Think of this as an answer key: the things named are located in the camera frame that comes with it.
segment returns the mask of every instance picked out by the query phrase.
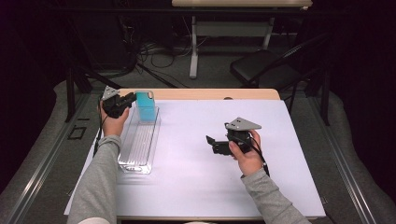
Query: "chair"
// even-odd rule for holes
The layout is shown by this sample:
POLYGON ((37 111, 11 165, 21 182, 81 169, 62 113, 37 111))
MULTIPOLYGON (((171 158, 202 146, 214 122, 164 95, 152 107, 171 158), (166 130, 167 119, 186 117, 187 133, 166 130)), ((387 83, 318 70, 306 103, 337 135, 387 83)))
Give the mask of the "chair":
POLYGON ((293 87, 289 112, 293 105, 297 85, 324 69, 320 61, 309 64, 306 72, 301 72, 301 63, 308 53, 318 53, 320 47, 330 40, 330 35, 318 35, 278 56, 267 49, 260 49, 231 63, 230 72, 243 83, 242 88, 268 88, 283 91, 293 87))

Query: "person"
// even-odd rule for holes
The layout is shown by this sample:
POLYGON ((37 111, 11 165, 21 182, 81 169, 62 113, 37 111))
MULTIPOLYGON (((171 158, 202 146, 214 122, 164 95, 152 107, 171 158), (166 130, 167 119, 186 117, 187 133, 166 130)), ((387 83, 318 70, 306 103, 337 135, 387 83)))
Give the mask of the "person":
POLYGON ((109 117, 100 103, 104 137, 100 139, 98 150, 87 170, 79 180, 67 223, 108 224, 117 223, 116 186, 117 158, 120 154, 120 136, 123 124, 129 116, 129 108, 122 115, 109 117))
MULTIPOLYGON (((126 108, 118 119, 108 117, 101 106, 100 113, 104 137, 99 141, 97 153, 76 188, 68 224, 117 223, 117 157, 120 154, 120 135, 129 116, 129 109, 126 108)), ((252 141, 253 146, 260 148, 259 134, 254 130, 249 132, 255 140, 252 141)), ((242 171, 241 180, 265 223, 310 223, 265 173, 262 159, 256 151, 244 154, 233 141, 230 141, 229 147, 242 171)))
MULTIPOLYGON (((259 134, 254 130, 249 132, 254 138, 253 146, 260 148, 259 134)), ((233 153, 233 158, 238 161, 239 168, 242 171, 241 180, 262 214, 265 223, 311 223, 279 191, 276 183, 265 173, 262 168, 262 159, 256 151, 250 150, 243 153, 233 141, 229 142, 229 147, 233 153)))

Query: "black cable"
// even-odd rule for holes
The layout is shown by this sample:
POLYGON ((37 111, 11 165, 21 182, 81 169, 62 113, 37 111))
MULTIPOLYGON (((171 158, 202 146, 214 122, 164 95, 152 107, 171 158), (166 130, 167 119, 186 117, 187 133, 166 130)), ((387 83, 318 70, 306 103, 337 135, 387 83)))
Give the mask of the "black cable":
POLYGON ((98 135, 96 136, 95 146, 93 148, 93 156, 95 156, 96 152, 98 151, 99 140, 102 137, 103 124, 105 123, 105 120, 108 118, 108 116, 106 116, 105 119, 102 121, 102 113, 101 113, 102 108, 100 107, 100 100, 101 100, 101 96, 98 97, 99 132, 98 135))
POLYGON ((134 66, 133 67, 127 67, 123 69, 122 71, 118 72, 117 74, 112 74, 112 75, 102 75, 103 77, 106 77, 108 79, 116 78, 116 77, 123 77, 125 75, 130 74, 132 71, 134 71, 134 66))
POLYGON ((182 85, 183 87, 185 87, 185 88, 190 88, 189 86, 184 85, 182 82, 180 82, 179 80, 177 80, 175 77, 172 77, 171 75, 165 74, 165 73, 160 72, 160 71, 157 71, 157 70, 149 69, 149 68, 148 68, 148 70, 150 70, 151 72, 160 73, 160 74, 162 74, 162 75, 164 75, 164 76, 170 77, 170 78, 172 78, 175 82, 177 82, 178 84, 182 85))
POLYGON ((173 64, 173 62, 175 61, 175 55, 172 53, 172 54, 171 54, 171 56, 172 56, 172 61, 171 61, 169 64, 167 64, 167 65, 159 66, 159 65, 154 64, 154 61, 153 61, 154 55, 155 55, 155 54, 152 54, 152 55, 151 55, 150 62, 151 62, 151 64, 152 64, 154 67, 156 67, 156 68, 167 68, 167 67, 171 66, 171 65, 173 64))
POLYGON ((332 221, 332 223, 337 224, 337 222, 335 222, 335 220, 332 218, 332 216, 329 215, 329 213, 326 211, 326 209, 324 209, 324 213, 326 214, 326 216, 332 221))
POLYGON ((184 48, 179 48, 179 49, 182 49, 182 50, 180 50, 178 53, 177 53, 177 57, 178 56, 186 56, 190 51, 191 51, 191 49, 192 49, 192 46, 191 46, 191 39, 190 39, 190 42, 186 42, 186 45, 184 46, 184 48))
POLYGON ((102 75, 100 75, 100 74, 98 74, 98 73, 92 71, 89 67, 87 67, 87 66, 85 66, 85 65, 80 64, 80 65, 78 66, 78 69, 80 69, 81 72, 85 73, 87 76, 92 77, 92 78, 95 78, 95 79, 97 79, 98 81, 100 81, 100 82, 102 82, 102 83, 105 83, 107 86, 109 86, 109 87, 111 87, 111 88, 114 88, 114 89, 116 89, 116 90, 118 90, 118 89, 121 88, 121 86, 120 86, 119 84, 117 84, 117 83, 115 83, 115 82, 113 82, 113 81, 107 79, 106 77, 103 77, 102 75))
POLYGON ((270 176, 270 171, 269 171, 269 169, 268 169, 268 164, 267 164, 267 162, 265 161, 264 156, 262 155, 262 149, 261 149, 259 143, 258 143, 258 142, 256 141, 256 139, 254 139, 253 137, 252 137, 251 139, 253 139, 253 141, 254 141, 254 142, 256 143, 256 145, 259 147, 260 155, 261 155, 261 158, 262 158, 262 168, 264 169, 265 173, 267 173, 268 176, 270 176))
POLYGON ((140 56, 140 61, 141 63, 145 62, 146 59, 149 57, 149 48, 147 47, 146 44, 142 45, 141 50, 139 50, 138 55, 140 56))
POLYGON ((177 88, 174 84, 168 82, 167 80, 163 79, 162 77, 157 76, 155 73, 151 72, 146 66, 144 66, 141 63, 138 63, 137 66, 142 68, 145 72, 149 73, 152 77, 155 77, 156 79, 160 80, 163 84, 167 85, 170 88, 177 88))

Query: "table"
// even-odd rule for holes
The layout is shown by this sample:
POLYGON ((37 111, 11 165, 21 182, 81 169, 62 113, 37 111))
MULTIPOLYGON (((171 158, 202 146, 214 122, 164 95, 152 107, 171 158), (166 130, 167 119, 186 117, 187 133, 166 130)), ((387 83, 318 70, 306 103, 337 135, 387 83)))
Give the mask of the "table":
MULTIPOLYGON (((121 94, 136 90, 121 90, 121 94)), ((275 90, 145 90, 154 92, 160 108, 160 134, 150 175, 119 172, 119 219, 261 219, 239 179, 237 163, 213 154, 205 141, 206 134, 225 140, 223 123, 236 116, 263 127, 258 132, 264 157, 282 193, 303 215, 325 216, 288 110, 275 90)))
MULTIPOLYGON (((174 7, 310 7, 311 0, 172 0, 174 7)), ((197 78, 198 35, 214 36, 262 36, 262 48, 267 49, 274 27, 274 18, 267 21, 197 21, 191 23, 191 66, 190 78, 197 78)))

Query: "transparent box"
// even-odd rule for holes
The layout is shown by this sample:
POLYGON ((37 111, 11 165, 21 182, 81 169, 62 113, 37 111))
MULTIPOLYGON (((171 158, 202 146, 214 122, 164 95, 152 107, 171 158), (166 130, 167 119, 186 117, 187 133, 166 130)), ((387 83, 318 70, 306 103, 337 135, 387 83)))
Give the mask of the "transparent box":
POLYGON ((161 126, 160 108, 140 107, 130 110, 121 136, 119 165, 124 173, 148 175, 151 172, 161 126))

